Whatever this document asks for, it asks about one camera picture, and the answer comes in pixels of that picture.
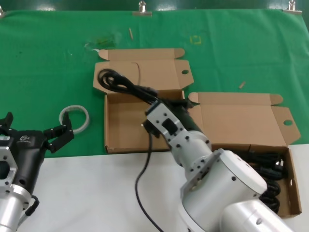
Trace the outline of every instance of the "wooden stick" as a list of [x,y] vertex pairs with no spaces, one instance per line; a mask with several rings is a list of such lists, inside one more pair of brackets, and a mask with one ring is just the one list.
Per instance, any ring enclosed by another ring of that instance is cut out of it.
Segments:
[[129,28],[129,32],[130,32],[131,39],[134,40],[131,28]]
[[241,83],[241,85],[239,86],[240,89],[242,89],[245,86],[246,82],[244,81],[243,83]]

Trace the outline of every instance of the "brown cardboard flap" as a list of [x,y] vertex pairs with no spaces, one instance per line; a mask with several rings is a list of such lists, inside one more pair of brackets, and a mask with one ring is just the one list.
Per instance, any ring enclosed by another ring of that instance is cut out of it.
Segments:
[[184,55],[182,48],[100,50],[98,55],[110,61],[175,59]]
[[110,94],[110,91],[98,83],[98,74],[106,68],[117,71],[135,85],[156,90],[182,89],[194,82],[189,62],[175,59],[184,54],[183,49],[103,50],[101,55],[109,56],[110,53],[112,56],[114,53],[124,53],[125,56],[130,53],[132,60],[96,63],[93,87],[105,93]]
[[283,97],[269,93],[194,92],[189,94],[189,100],[200,104],[277,105],[283,102]]
[[289,108],[277,106],[272,106],[271,108],[286,145],[290,145],[298,140],[301,135]]
[[290,111],[272,106],[280,95],[199,92],[189,99],[200,103],[189,112],[213,144],[287,146],[300,137]]
[[187,60],[175,60],[175,68],[178,76],[179,88],[184,88],[194,82]]

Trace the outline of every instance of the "cardboard box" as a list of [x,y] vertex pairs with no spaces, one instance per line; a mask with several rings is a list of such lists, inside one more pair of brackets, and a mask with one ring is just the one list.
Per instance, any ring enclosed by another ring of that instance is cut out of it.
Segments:
[[[105,145],[109,153],[146,151],[148,134],[141,126],[149,105],[134,96],[109,92],[97,81],[99,71],[114,69],[133,83],[159,90],[159,96],[182,99],[182,88],[193,83],[189,62],[177,60],[183,49],[101,50],[109,62],[95,66],[93,87],[105,95]],[[213,150],[279,152],[285,157],[288,178],[279,181],[279,216],[301,213],[301,203],[291,151],[287,147],[300,138],[288,108],[278,107],[277,94],[191,93],[199,105],[190,115],[212,142]],[[168,150],[163,138],[154,139],[153,150]]]
[[190,93],[199,103],[190,115],[212,142],[213,150],[278,152],[284,155],[288,177],[279,181],[281,203],[278,215],[292,218],[301,214],[301,203],[291,150],[287,147],[300,138],[288,108],[278,94]]
[[[100,50],[99,56],[108,62],[95,66],[93,87],[105,95],[105,147],[109,153],[138,152],[148,149],[148,134],[141,123],[146,120],[149,105],[140,99],[110,92],[98,83],[102,69],[113,69],[132,83],[159,90],[159,97],[182,99],[182,88],[193,83],[187,60],[178,60],[183,49]],[[167,150],[163,138],[154,139],[155,151]]]

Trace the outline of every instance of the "metal clip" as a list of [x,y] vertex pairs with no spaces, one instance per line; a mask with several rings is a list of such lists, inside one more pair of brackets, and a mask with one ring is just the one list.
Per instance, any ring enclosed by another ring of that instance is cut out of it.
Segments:
[[151,11],[146,11],[146,3],[145,1],[139,2],[139,11],[133,12],[135,16],[152,16],[153,13]]
[[295,2],[295,0],[290,0],[288,8],[286,10],[283,10],[283,12],[287,12],[287,13],[291,13],[291,14],[296,14],[296,15],[300,15],[300,14],[303,13],[302,11],[297,11],[296,10],[296,2]]
[[3,18],[5,16],[5,12],[2,10],[0,6],[0,18]]

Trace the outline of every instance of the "white table surface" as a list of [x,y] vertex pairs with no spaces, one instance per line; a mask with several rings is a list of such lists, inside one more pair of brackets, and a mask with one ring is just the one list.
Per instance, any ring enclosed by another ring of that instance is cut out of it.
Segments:
[[[309,145],[292,145],[303,213],[286,223],[309,231]],[[134,182],[146,154],[45,159],[34,190],[40,200],[19,232],[157,232],[137,203]],[[176,232],[184,171],[169,152],[153,153],[140,180],[141,201],[165,232]]]

